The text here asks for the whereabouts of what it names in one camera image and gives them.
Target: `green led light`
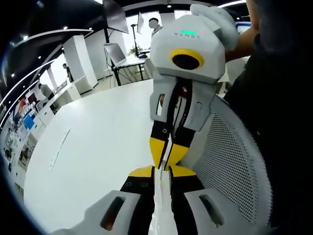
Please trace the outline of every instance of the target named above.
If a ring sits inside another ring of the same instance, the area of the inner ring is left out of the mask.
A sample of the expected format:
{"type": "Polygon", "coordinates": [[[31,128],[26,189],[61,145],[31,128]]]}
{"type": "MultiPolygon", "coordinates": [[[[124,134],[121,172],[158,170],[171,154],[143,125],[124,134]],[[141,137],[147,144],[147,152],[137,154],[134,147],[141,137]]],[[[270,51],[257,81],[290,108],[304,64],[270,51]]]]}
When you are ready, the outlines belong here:
{"type": "Polygon", "coordinates": [[[190,34],[190,35],[196,35],[197,33],[190,30],[182,30],[181,33],[190,34]]]}

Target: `person's arm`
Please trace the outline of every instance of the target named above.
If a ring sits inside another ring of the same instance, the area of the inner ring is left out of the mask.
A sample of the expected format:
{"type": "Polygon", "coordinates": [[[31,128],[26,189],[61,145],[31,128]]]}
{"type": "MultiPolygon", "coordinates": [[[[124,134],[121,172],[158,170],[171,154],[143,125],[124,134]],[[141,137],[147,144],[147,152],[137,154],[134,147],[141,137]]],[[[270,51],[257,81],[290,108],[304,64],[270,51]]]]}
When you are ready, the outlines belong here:
{"type": "Polygon", "coordinates": [[[251,28],[239,35],[239,41],[234,50],[225,53],[226,62],[249,56],[254,52],[253,40],[259,33],[260,21],[253,0],[247,0],[246,5],[251,18],[251,28]]]}

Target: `chair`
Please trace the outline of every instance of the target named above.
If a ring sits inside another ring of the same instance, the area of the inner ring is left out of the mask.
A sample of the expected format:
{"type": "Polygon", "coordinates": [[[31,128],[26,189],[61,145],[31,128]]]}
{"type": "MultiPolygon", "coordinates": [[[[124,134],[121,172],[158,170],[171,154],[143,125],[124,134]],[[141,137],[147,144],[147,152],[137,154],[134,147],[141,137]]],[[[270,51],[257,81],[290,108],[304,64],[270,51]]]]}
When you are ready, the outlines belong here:
{"type": "Polygon", "coordinates": [[[272,194],[257,145],[225,101],[215,96],[210,109],[180,164],[194,170],[205,188],[215,188],[238,204],[243,219],[268,225],[272,194]]]}

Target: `robot camera eye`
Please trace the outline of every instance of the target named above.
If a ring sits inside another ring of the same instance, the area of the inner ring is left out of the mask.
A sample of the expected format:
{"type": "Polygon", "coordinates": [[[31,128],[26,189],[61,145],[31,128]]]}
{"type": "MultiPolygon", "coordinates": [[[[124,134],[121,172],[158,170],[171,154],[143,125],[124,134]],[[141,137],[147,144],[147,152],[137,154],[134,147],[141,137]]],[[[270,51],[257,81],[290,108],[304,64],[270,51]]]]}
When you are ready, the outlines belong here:
{"type": "Polygon", "coordinates": [[[201,54],[190,49],[175,49],[171,52],[170,57],[177,67],[184,70],[195,70],[202,67],[204,63],[201,54]]]}

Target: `white robot shell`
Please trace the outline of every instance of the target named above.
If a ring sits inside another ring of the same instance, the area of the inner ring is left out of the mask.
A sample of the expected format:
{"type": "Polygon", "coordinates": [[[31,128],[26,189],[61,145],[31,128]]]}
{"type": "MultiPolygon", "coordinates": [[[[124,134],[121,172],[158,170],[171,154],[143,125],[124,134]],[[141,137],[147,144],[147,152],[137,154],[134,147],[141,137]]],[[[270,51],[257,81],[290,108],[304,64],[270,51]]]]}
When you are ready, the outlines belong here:
{"type": "Polygon", "coordinates": [[[217,37],[220,34],[221,28],[204,16],[182,16],[154,35],[151,61],[160,74],[214,84],[225,73],[225,48],[217,37]],[[173,62],[173,55],[184,54],[181,49],[202,57],[197,68],[184,69],[173,62]]]}

